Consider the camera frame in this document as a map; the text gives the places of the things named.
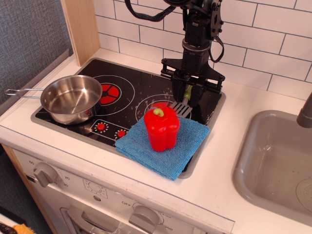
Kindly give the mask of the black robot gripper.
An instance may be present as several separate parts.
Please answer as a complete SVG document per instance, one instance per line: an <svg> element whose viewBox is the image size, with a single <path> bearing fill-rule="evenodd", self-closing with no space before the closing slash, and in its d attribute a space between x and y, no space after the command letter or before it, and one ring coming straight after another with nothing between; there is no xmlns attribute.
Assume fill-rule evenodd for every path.
<svg viewBox="0 0 312 234"><path fill-rule="evenodd" d="M185 49L181 59L164 58L161 75L172 82L173 97L182 102L187 85L191 85L189 105L197 106L206 90L220 92L225 77L210 67L209 53Z"/></svg>

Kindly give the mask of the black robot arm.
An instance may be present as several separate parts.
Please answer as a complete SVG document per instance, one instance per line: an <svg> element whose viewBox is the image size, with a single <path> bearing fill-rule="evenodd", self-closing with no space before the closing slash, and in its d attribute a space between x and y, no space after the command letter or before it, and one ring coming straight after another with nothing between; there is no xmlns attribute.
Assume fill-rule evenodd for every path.
<svg viewBox="0 0 312 234"><path fill-rule="evenodd" d="M221 19L221 1L219 0L169 0L168 4L183 10L182 40L183 56L181 59L164 58L161 62L161 74L172 82L175 101L182 102L184 93L191 87L188 104L197 106L204 92L220 93L225 77L209 65L209 61L219 62L212 57L211 45L214 40L219 44L223 20Z"/></svg>

